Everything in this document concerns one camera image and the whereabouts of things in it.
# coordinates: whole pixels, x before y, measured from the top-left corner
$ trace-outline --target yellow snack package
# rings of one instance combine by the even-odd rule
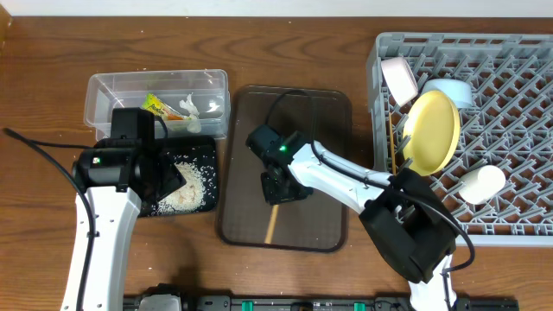
[[[173,108],[165,105],[156,95],[149,93],[146,95],[146,101],[142,104],[142,108],[156,116],[160,116],[163,120],[183,120],[185,117]]]

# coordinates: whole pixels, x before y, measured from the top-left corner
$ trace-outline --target dish rack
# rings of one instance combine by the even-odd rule
[[[460,109],[454,156],[428,181],[474,244],[553,246],[553,35],[380,34],[366,63],[377,170],[391,171],[390,134],[397,171],[410,165],[402,128],[416,98],[396,105],[380,69],[397,56],[409,62],[419,91],[437,78],[472,86],[474,107]],[[507,183],[474,206],[458,194],[459,179],[487,164],[501,168]]]

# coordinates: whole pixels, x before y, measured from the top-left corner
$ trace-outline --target yellow plate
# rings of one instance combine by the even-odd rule
[[[404,147],[409,166],[421,176],[431,175],[448,164],[455,152],[461,132],[461,120],[455,104],[440,91],[424,93],[409,111],[404,138],[411,139]]]

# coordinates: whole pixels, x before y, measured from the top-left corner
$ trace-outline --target white rice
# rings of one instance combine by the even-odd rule
[[[179,163],[175,164],[179,169],[187,184],[168,195],[159,202],[158,213],[186,213],[193,212],[198,207],[205,205],[203,200],[206,192],[203,182],[206,181],[201,176],[201,172],[194,164]]]

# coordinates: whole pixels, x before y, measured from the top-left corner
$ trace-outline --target white crumpled object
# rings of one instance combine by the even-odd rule
[[[188,117],[189,124],[187,126],[187,130],[191,133],[200,133],[201,124],[200,120],[198,119],[200,113],[198,112],[198,108],[196,108],[196,106],[192,102],[192,93],[187,95],[187,101],[181,100],[179,102],[179,106],[182,109],[186,109],[190,114],[190,116]]]

